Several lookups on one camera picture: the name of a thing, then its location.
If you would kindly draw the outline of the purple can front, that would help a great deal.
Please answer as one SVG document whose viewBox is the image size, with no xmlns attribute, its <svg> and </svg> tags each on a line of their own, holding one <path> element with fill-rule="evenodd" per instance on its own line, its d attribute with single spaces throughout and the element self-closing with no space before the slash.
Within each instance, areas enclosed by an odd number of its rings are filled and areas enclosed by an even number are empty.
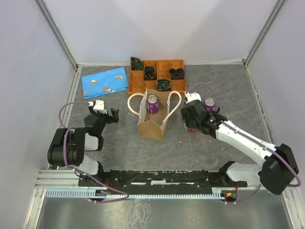
<svg viewBox="0 0 305 229">
<path fill-rule="evenodd" d="M 203 102 L 206 110 L 208 111 L 209 114 L 212 113 L 212 111 L 214 110 L 214 108 L 216 107 L 216 102 L 213 98 L 208 97 L 204 100 Z"/>
</svg>

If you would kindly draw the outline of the purple can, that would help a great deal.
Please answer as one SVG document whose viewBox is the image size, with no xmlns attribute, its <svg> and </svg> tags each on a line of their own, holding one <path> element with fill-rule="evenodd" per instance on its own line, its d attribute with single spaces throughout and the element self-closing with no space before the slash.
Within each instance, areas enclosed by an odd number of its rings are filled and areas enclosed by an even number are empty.
<svg viewBox="0 0 305 229">
<path fill-rule="evenodd" d="M 203 102 L 206 110 L 208 111 L 209 114 L 212 113 L 212 111 L 214 110 L 214 108 L 216 107 L 216 102 L 213 98 L 208 97 L 204 100 Z"/>
<path fill-rule="evenodd" d="M 150 114 L 156 114 L 159 111 L 159 99 L 155 94 L 151 94 L 146 100 L 147 111 Z"/>
</svg>

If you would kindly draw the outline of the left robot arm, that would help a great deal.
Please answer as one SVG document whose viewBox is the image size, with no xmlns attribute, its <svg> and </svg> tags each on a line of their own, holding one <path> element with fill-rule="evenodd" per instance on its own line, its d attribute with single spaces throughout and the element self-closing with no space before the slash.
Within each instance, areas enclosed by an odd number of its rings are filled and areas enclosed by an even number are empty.
<svg viewBox="0 0 305 229">
<path fill-rule="evenodd" d="M 89 108 L 90 115 L 84 118 L 84 127 L 68 131 L 67 128 L 58 128 L 54 134 L 47 159 L 52 166 L 76 168 L 89 174 L 89 181 L 95 186 L 105 182 L 102 164 L 85 155 L 86 151 L 101 151 L 104 144 L 102 132 L 107 124 L 119 122 L 119 110 L 94 111 Z"/>
</svg>

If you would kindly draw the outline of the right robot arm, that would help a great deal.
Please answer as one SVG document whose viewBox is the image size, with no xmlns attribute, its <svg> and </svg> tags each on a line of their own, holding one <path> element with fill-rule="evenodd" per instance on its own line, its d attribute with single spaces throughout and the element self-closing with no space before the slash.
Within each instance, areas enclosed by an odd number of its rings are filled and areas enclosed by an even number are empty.
<svg viewBox="0 0 305 229">
<path fill-rule="evenodd" d="M 229 187 L 235 181 L 259 183 L 273 194 L 280 195 L 287 187 L 299 187 L 298 166 L 292 149 L 276 146 L 240 129 L 219 110 L 209 111 L 199 99 L 186 100 L 181 109 L 186 128 L 197 129 L 204 135 L 228 143 L 250 157 L 255 165 L 233 162 L 219 174 L 219 182 Z"/>
</svg>

